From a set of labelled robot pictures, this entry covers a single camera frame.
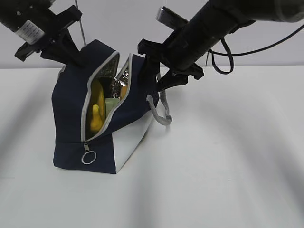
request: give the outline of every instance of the label sticker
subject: label sticker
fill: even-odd
[[[18,36],[24,39],[30,45],[37,43],[44,36],[44,31],[28,20],[25,24],[16,32]]]

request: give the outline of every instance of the white wall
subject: white wall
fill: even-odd
[[[74,0],[58,0],[52,6],[52,10],[58,14],[74,4]],[[78,48],[83,46],[79,23],[70,27],[75,44]],[[34,53],[26,62],[15,57],[15,53],[24,41],[0,24],[0,68],[54,68],[62,66],[60,63],[44,60],[40,54]]]
[[[142,38],[163,42],[171,30],[156,21],[155,16],[160,6],[167,6],[191,19],[207,0],[78,0],[80,10],[84,13],[83,24],[87,42],[98,39],[121,53],[121,64],[129,53],[137,53],[137,44]],[[58,0],[54,3],[56,12],[65,10],[74,4],[73,0]],[[297,24],[257,22],[227,36],[232,51],[244,52],[270,45],[296,30],[303,22]],[[82,47],[79,25],[71,27],[71,33],[78,47]],[[0,68],[57,67],[60,64],[42,60],[38,55],[30,57],[26,63],[14,57],[14,53],[23,41],[0,27],[1,53]],[[248,57],[235,58],[236,65],[304,65],[304,31],[290,41],[266,52]],[[217,45],[214,50],[222,51]],[[200,65],[205,64],[205,57]],[[228,65],[228,60],[218,57],[219,65]]]

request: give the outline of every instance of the metal rod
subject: metal rod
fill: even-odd
[[[75,5],[79,9],[77,0],[75,0]],[[84,33],[84,27],[83,27],[83,24],[82,24],[82,20],[79,21],[79,24],[80,24],[81,34],[82,34],[82,40],[84,42],[84,45],[86,45],[86,37],[85,37],[85,33]]]

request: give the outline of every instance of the white bag panel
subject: white bag panel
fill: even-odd
[[[135,151],[150,126],[152,117],[153,115],[149,111],[141,119],[112,133],[116,173]]]

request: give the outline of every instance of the metal key ring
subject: metal key ring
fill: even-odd
[[[89,163],[86,163],[86,162],[85,162],[85,157],[86,157],[87,155],[91,154],[91,153],[94,153],[95,157],[94,157],[94,159],[91,160]],[[92,164],[92,163],[94,163],[94,162],[96,161],[96,158],[97,158],[97,153],[96,153],[95,151],[87,151],[87,152],[85,152],[85,154],[82,156],[81,161],[82,161],[82,163],[83,163],[84,165],[90,165],[90,164]]]

